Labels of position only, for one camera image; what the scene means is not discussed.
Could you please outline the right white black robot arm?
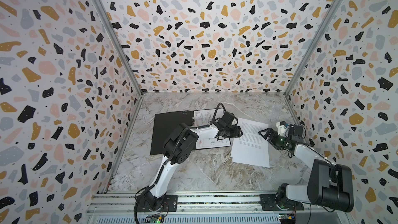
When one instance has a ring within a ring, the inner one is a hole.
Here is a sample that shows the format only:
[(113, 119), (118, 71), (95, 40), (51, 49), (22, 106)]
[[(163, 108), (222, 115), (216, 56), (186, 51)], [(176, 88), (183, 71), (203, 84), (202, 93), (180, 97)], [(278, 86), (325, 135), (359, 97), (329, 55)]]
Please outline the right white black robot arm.
[(276, 131), (267, 128), (258, 134), (275, 149), (287, 151), (290, 158), (301, 160), (311, 169), (307, 185), (279, 186), (275, 196), (276, 205), (280, 209), (292, 209), (301, 204), (310, 204), (329, 212), (351, 212), (354, 207), (351, 169), (331, 162), (305, 143), (306, 129), (302, 125), (281, 121), (276, 126)]

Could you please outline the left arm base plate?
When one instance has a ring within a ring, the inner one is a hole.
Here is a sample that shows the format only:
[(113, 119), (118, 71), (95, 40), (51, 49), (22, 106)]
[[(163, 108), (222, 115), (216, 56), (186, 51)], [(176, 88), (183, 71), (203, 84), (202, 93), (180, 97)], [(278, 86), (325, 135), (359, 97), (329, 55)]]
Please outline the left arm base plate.
[(134, 209), (138, 213), (143, 212), (176, 212), (177, 211), (178, 196), (177, 195), (164, 195), (160, 198), (152, 196), (147, 193), (144, 196), (139, 196), (136, 201)]

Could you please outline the white drawing paper sheet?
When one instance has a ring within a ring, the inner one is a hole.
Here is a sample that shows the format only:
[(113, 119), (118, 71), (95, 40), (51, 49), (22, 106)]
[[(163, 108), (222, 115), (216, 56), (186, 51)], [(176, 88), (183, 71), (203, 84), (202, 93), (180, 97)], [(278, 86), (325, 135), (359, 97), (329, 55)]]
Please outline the white drawing paper sheet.
[[(194, 125), (202, 126), (209, 124), (209, 122), (212, 120), (214, 112), (215, 109), (194, 111)], [(230, 146), (231, 146), (230, 139), (224, 139), (224, 140), (217, 140), (217, 138), (204, 139), (203, 136), (200, 135), (196, 143), (196, 150), (230, 147)]]

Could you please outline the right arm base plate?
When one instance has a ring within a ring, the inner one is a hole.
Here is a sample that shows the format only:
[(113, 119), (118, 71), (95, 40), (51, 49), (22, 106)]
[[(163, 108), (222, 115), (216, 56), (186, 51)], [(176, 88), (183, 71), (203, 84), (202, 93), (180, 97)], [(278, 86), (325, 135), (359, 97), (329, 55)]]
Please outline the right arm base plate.
[(263, 211), (303, 211), (304, 205), (300, 202), (277, 202), (276, 194), (260, 194), (260, 205)]

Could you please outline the white text paper sheet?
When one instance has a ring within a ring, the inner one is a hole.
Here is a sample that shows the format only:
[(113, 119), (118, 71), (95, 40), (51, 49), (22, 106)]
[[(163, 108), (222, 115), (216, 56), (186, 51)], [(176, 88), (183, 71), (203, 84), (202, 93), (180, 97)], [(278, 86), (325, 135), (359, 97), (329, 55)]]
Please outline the white text paper sheet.
[(268, 124), (239, 118), (238, 125), (243, 135), (233, 139), (232, 161), (269, 168), (268, 142), (259, 134), (259, 131), (268, 128)]

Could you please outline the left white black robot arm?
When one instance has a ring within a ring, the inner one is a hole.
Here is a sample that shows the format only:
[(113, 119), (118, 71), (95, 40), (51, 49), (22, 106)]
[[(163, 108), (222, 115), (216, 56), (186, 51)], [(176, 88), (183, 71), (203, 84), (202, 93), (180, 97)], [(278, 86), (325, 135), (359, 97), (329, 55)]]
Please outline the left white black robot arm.
[(179, 124), (164, 142), (162, 162), (153, 182), (135, 196), (136, 206), (143, 206), (150, 211), (156, 211), (162, 206), (175, 171), (188, 159), (196, 148), (197, 141), (239, 138), (242, 134), (238, 118), (230, 112), (224, 112), (222, 117), (214, 117), (209, 124), (199, 127)]

